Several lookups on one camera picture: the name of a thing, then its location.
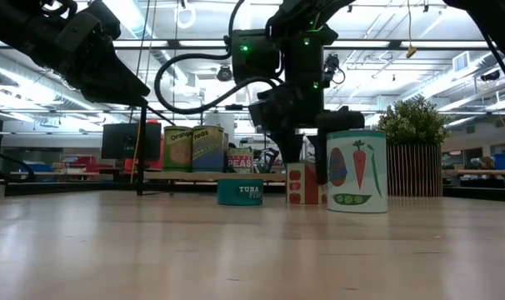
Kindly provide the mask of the red boxes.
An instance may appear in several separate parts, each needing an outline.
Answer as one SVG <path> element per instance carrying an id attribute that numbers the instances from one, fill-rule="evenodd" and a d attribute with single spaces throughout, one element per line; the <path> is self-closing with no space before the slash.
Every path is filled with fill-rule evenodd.
<path id="1" fill-rule="evenodd" d="M 99 163 L 95 156 L 66 156 L 62 164 L 67 173 L 99 173 L 103 169 L 109 169 L 111 164 Z"/>

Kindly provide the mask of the potted plant in ribbed pot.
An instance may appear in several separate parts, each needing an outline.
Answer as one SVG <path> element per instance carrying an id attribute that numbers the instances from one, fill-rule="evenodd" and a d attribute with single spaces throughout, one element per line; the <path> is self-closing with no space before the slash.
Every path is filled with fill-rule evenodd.
<path id="1" fill-rule="evenodd" d="M 442 144 L 450 134 L 446 122 L 437 104 L 423 97 L 396 101 L 387 107 L 377 130 L 386 136 L 389 195 L 443 195 Z"/>

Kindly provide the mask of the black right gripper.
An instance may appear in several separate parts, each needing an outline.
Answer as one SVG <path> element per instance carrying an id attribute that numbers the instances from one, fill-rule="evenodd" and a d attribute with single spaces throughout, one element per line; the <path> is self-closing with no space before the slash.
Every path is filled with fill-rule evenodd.
<path id="1" fill-rule="evenodd" d="M 327 135 L 330 132 L 361 129 L 365 117 L 348 107 L 330 111 L 324 108 L 324 94 L 319 87 L 302 89 L 283 84 L 260 92 L 258 100 L 248 106 L 253 124 L 272 133 L 285 164 L 298 163 L 303 146 L 303 134 L 295 133 L 298 128 L 316 128 L 312 136 L 315 149 L 317 184 L 328 181 Z"/>

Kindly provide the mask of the wooden background table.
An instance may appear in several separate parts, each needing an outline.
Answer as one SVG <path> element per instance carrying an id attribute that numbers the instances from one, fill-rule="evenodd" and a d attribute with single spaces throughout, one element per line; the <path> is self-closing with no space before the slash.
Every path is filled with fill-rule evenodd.
<path id="1" fill-rule="evenodd" d="M 477 176 L 482 176 L 482 175 L 488 175 L 488 176 L 502 176 L 505 177 L 505 170 L 474 170 L 474 169 L 468 169 L 468 170 L 443 170 L 445 171 L 450 171 L 451 176 L 463 176 L 463 175 L 477 175 Z"/>

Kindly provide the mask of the black monitor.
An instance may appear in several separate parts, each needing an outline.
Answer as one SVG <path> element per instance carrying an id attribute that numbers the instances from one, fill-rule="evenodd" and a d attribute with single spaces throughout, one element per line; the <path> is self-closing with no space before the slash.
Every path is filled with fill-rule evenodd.
<path id="1" fill-rule="evenodd" d="M 134 157 L 138 125 L 136 123 L 105 124 L 102 132 L 102 158 L 127 159 Z M 145 132 L 145 158 L 158 160 L 162 137 L 162 125 L 147 123 Z"/>

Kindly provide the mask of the tall green oranges can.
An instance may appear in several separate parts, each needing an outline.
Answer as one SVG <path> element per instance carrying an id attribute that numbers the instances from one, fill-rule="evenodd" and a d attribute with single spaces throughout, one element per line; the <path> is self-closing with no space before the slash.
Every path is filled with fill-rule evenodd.
<path id="1" fill-rule="evenodd" d="M 190 127 L 167 126 L 163 138 L 163 171 L 191 172 L 193 130 Z"/>

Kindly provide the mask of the white vegetables can with carrot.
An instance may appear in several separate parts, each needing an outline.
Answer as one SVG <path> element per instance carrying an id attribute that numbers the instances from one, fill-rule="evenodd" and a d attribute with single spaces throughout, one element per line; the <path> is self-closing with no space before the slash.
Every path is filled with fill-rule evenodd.
<path id="1" fill-rule="evenodd" d="M 327 135 L 327 209 L 340 213 L 388 210 L 386 136 L 372 130 Z"/>

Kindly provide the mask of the tall peas can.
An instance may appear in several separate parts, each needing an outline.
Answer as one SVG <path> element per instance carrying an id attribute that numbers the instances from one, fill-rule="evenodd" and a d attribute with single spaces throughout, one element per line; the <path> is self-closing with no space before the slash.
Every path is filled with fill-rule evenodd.
<path id="1" fill-rule="evenodd" d="M 195 173 L 223 171 L 223 137 L 222 127 L 196 126 L 192 129 L 192 170 Z"/>

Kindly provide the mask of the small tomato can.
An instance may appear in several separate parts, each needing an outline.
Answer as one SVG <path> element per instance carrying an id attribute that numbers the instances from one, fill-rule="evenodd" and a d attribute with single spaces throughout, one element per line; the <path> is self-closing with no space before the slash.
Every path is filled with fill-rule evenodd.
<path id="1" fill-rule="evenodd" d="M 327 186 L 318 185 L 314 162 L 293 162 L 286 166 L 286 202 L 327 203 Z"/>

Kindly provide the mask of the teal tuna can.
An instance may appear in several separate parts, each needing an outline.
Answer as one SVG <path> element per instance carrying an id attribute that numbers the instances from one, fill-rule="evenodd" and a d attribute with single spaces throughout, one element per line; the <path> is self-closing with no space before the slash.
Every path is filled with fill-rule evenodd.
<path id="1" fill-rule="evenodd" d="M 217 203 L 227 206 L 263 204 L 263 180 L 221 179 L 217 181 Z"/>

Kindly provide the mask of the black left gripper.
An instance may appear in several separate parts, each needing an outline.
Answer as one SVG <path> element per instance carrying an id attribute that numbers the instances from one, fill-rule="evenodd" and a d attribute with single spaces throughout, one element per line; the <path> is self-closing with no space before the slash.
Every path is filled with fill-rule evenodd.
<path id="1" fill-rule="evenodd" d="M 150 93 L 113 51 L 118 19 L 103 0 L 79 11 L 75 0 L 39 0 L 52 35 L 40 51 L 39 65 L 54 70 L 93 103 L 140 106 Z"/>

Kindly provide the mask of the small green peas can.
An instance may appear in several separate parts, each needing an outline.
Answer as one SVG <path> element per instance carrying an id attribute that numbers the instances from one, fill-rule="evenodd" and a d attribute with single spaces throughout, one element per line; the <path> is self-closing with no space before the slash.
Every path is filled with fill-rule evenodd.
<path id="1" fill-rule="evenodd" d="M 250 147 L 230 147 L 226 155 L 228 173 L 253 172 L 253 150 Z"/>

